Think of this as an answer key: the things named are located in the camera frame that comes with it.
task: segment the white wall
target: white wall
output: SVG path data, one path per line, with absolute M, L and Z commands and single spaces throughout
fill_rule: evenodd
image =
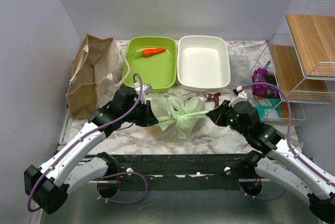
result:
M 312 106 L 306 105 L 307 112 Z M 335 174 L 335 102 L 308 121 L 296 127 L 299 141 L 304 142 L 303 152 L 313 157 L 326 171 Z
M 61 0 L 80 37 L 269 39 L 292 0 Z
M 28 223 L 23 172 L 50 158 L 80 46 L 60 0 L 0 0 L 0 223 Z

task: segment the toy carrot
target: toy carrot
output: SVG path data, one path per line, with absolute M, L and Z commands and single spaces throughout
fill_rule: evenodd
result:
M 156 55 L 159 53 L 165 52 L 166 49 L 163 48 L 158 48 L 158 49 L 147 49 L 147 50 L 142 50 L 142 52 L 137 52 L 136 55 L 142 55 L 142 57 L 150 57 L 151 55 Z

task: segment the paper bag handle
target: paper bag handle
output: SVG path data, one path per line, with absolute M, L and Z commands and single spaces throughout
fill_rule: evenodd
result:
M 130 72 L 130 65 L 127 61 L 127 59 L 124 57 L 124 55 L 122 54 L 121 51 L 119 51 L 119 54 L 120 56 L 122 57 L 122 59 L 124 60 L 124 62 L 126 63 L 127 65 L 127 73 L 126 75 L 120 80 L 120 82 L 118 82 L 117 84 L 113 83 L 113 74 L 109 73 L 107 75 L 107 78 L 112 82 L 112 84 L 115 86 L 115 87 L 119 87 L 121 84 L 123 84 L 123 82 L 127 79 L 128 75 L 129 75 L 129 72 Z
M 82 52 L 82 55 L 80 56 L 80 59 L 79 59 L 79 63 L 78 63 L 78 66 L 77 66 L 77 69 L 75 70 L 72 78 L 70 79 L 70 82 L 69 82 L 69 85 L 72 85 L 76 80 L 77 80 L 77 74 L 80 70 L 80 68 L 82 67 L 83 63 L 84 63 L 84 59 L 85 59 L 85 55 L 88 54 L 88 45 L 85 45 L 84 46 L 84 50 Z

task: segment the white marble surface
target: white marble surface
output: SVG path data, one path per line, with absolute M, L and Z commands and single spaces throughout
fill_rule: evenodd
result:
M 250 60 L 250 67 L 253 67 L 257 58 L 266 46 L 265 41 L 227 41 L 229 55 L 246 55 Z M 128 41 L 117 42 L 118 46 L 125 55 Z M 266 58 L 260 60 L 260 66 L 264 66 L 267 62 Z M 115 79 L 121 79 L 123 62 L 120 61 L 113 76 Z M 221 90 L 222 96 L 220 100 L 232 100 L 233 86 L 227 86 Z M 101 105 L 110 101 L 116 88 L 108 85 L 104 92 Z M 167 93 L 150 94 L 153 96 L 197 96 L 204 97 L 204 92 L 186 91 L 181 86 L 173 86 Z M 214 108 L 214 103 L 206 103 L 206 109 Z M 87 120 L 69 121 L 71 128 L 65 134 L 68 136 L 64 141 L 71 140 L 82 128 Z M 279 126 L 278 128 L 286 135 L 287 127 Z M 291 139 L 294 146 L 298 147 L 299 142 L 294 128 L 292 127 Z M 109 154 L 230 154 L 230 153 L 248 153 L 252 148 L 247 144 L 245 138 L 238 133 L 230 130 L 229 127 L 217 127 L 209 119 L 205 126 L 198 132 L 192 134 L 189 139 L 181 143 L 166 143 L 150 136 L 144 128 L 132 126 L 129 129 L 113 132 L 107 140 L 97 145 L 89 154 L 96 155 L 99 152 L 107 152 Z

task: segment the metal wire rack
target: metal wire rack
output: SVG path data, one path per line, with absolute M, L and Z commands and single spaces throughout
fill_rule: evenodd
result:
M 335 16 L 335 0 L 294 0 L 287 14 Z M 303 104 L 330 104 L 335 100 L 335 90 L 328 87 L 329 81 L 335 81 L 335 62 L 319 62 L 310 71 L 306 71 L 291 28 L 287 16 L 284 16 L 251 69 L 251 75 L 271 60 L 267 70 L 275 75 L 279 88 L 288 97 L 293 112 L 292 124 L 297 126 L 310 117 L 306 117 Z M 270 111 L 261 120 L 272 124 L 287 124 L 287 106 L 282 100 L 281 97 L 281 102 L 277 105 L 284 111 L 281 118 L 271 118 Z

